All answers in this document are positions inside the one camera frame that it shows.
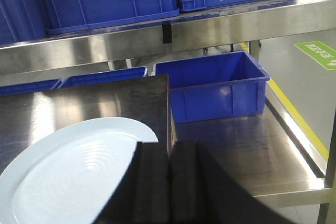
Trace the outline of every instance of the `green floor sign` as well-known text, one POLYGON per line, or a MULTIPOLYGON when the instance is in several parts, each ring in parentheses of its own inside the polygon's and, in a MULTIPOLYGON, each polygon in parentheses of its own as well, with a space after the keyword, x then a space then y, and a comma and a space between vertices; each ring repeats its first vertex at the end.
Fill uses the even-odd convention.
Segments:
POLYGON ((336 69, 336 50, 320 41, 294 44, 328 70, 336 69))

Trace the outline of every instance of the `metal shelf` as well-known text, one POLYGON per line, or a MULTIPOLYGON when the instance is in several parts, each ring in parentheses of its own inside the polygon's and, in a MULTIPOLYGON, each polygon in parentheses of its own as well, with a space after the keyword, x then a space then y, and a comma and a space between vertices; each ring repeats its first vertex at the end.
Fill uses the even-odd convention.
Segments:
POLYGON ((220 166, 274 208, 328 202, 327 162, 267 87, 261 115, 178 124, 179 141, 204 142, 220 166))
POLYGON ((0 74, 160 55, 336 28, 336 0, 268 0, 0 47, 0 74), (163 43, 162 25, 172 43, 163 43))
MULTIPOLYGON (((0 75, 335 29, 335 13, 336 0, 269 0, 21 42, 0 47, 0 75), (171 44, 163 43, 162 25, 171 26, 171 44)), ((231 132, 235 142, 222 148, 229 155, 221 159, 219 154, 219 161, 262 202, 274 207, 322 204, 319 224, 334 223, 336 129, 327 164, 272 91, 268 88, 267 92, 264 115, 204 124, 220 126, 221 131, 226 124, 237 129, 231 132), (256 145, 244 145, 248 139, 256 145)), ((181 127, 187 126, 176 127, 180 135, 188 132, 181 127)))

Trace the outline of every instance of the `yellow floor line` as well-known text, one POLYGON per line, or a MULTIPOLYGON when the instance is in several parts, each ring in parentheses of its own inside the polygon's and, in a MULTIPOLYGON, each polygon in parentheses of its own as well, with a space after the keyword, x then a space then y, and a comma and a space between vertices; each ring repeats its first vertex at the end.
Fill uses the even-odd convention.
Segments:
MULTIPOLYGON (((245 51, 248 51, 248 46, 243 42, 240 43, 242 48, 245 51)), ((325 160, 328 160, 329 152, 325 145, 322 143, 322 141, 319 139, 319 137, 316 135, 316 133, 311 129, 311 127, 308 125, 308 123, 304 120, 304 118, 301 116, 299 111, 295 108, 295 106, 289 101, 287 96, 283 93, 283 91, 279 88, 279 86, 275 83, 273 79, 271 79, 268 84, 273 89, 275 94, 278 96, 280 101, 283 103, 289 114, 292 116, 294 121, 299 125, 301 130, 304 132, 304 134, 307 136, 307 138, 310 140, 310 142, 315 146, 315 148, 320 152, 322 157, 325 160)))
POLYGON ((240 45, 242 46, 242 48, 245 50, 245 51, 249 51, 249 49, 248 49, 248 46, 246 45, 246 43, 244 43, 244 42, 242 42, 242 43, 240 43, 240 45))

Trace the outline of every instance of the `white plate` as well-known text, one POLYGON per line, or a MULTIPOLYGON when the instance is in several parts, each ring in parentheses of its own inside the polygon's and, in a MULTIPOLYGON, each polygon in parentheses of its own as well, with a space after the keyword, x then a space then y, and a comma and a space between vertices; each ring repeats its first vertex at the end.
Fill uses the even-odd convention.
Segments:
POLYGON ((99 118, 65 127, 18 155, 0 176, 0 223, 90 224, 127 170, 145 124, 99 118))

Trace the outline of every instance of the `gray floor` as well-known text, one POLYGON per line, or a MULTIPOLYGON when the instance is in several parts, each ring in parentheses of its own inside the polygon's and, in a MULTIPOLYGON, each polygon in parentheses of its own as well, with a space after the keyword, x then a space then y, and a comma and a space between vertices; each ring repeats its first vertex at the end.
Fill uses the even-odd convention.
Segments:
MULTIPOLYGON (((300 114, 329 149, 332 122, 335 113, 336 90, 333 89, 336 80, 336 70, 327 71, 309 56, 298 50, 293 44, 297 42, 322 41, 336 48, 336 30, 328 30, 304 35, 288 36, 262 41, 259 60, 266 71, 280 86, 285 95, 298 109, 300 114)), ((203 55, 229 52, 229 46, 209 48, 205 53, 202 49, 180 52, 170 55, 144 57, 133 59, 134 66, 148 66, 149 75, 156 62, 197 57, 203 55)), ((235 50, 242 50, 240 44, 235 50)), ((125 67, 117 62, 116 68, 125 67)), ((10 77, 0 77, 0 86, 28 81, 52 78, 65 79, 68 76, 107 71, 107 63, 41 71, 26 75, 17 74, 10 77)), ((315 224, 318 216, 318 205, 276 209, 280 214, 299 224, 315 224)))

